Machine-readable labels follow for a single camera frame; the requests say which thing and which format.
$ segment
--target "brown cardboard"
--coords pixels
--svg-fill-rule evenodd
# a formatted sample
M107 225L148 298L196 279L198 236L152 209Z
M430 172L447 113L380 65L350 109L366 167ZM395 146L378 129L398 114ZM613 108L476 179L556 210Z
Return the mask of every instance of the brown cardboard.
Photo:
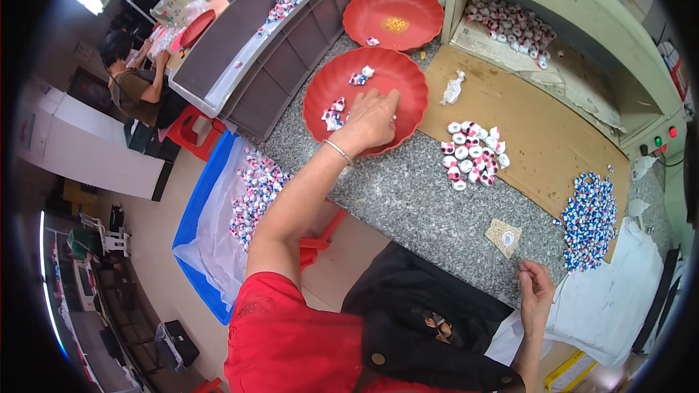
M440 105L457 70L466 73L459 100ZM555 218L560 218L568 205L574 194L573 179L581 172L609 176L619 210L616 226L621 227L631 179L629 162L585 119L519 77L448 46L440 48L425 76L429 106L420 131L440 142L450 142L447 124L452 121L469 120L488 129L498 126L510 166L497 176ZM614 173L607 170L608 164L615 168ZM609 245L607 261L614 246L616 241Z

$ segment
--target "silver bangle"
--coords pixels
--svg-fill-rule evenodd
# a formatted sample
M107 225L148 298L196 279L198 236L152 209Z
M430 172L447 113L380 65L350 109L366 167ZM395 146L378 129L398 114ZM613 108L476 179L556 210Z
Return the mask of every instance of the silver bangle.
M349 163L349 165L354 165L354 162L352 162L352 159L345 153L341 148L337 147L337 144L331 142L328 139L323 140L323 144L329 144L333 149L335 149L337 152L340 152L340 155L345 157L345 160Z

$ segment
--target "black bin with plastic liner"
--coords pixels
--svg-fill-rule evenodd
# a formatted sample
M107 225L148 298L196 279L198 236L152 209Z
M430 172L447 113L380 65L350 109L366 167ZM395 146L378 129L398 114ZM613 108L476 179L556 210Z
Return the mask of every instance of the black bin with plastic liner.
M217 116L265 140L303 82L342 35L343 13L350 1L302 1L229 82L220 79L222 74L231 69L234 58L275 5L275 0L234 0L170 76L170 87L205 115ZM213 97L213 88L225 91L214 92Z
M199 349L179 320L159 324L155 330L155 344L163 360L176 372L184 371L199 356Z

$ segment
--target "red plastic stool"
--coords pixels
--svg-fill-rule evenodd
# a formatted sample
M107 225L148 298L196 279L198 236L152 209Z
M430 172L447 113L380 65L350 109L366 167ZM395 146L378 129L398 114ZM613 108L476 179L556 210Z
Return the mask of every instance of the red plastic stool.
M320 233L318 238L301 238L299 242L299 247L301 249L301 252L299 253L299 257L301 258L301 273L303 273L303 269L315 262L315 260L318 258L319 250L326 250L328 246L330 246L330 241L328 241L328 239L330 238L330 235L332 235L333 232L335 232L337 225L339 225L340 222L343 221L346 214L347 212L344 209L340 208L337 214L335 214L335 217L333 217L333 220L331 220L330 223L328 223L328 226L326 226L323 232Z
M211 393L211 392L216 392L216 393L223 393L220 388L217 387L221 382L221 378L214 378L213 381L210 380L204 380L200 385L197 385L195 389L191 391L191 393Z
M208 118L213 122L213 126L204 139L204 143L197 146L198 135L191 127L194 126L199 117L208 118L194 105L188 104L168 131L168 138L202 160L209 161L211 146L216 142L219 134L226 132L226 126L217 118Z

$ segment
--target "red sleeve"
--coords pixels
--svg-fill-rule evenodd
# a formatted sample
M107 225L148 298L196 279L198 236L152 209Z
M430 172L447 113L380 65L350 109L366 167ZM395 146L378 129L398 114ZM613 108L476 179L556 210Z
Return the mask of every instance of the red sleeve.
M238 293L224 373L232 392L351 392L362 319L309 308L288 278L259 272Z

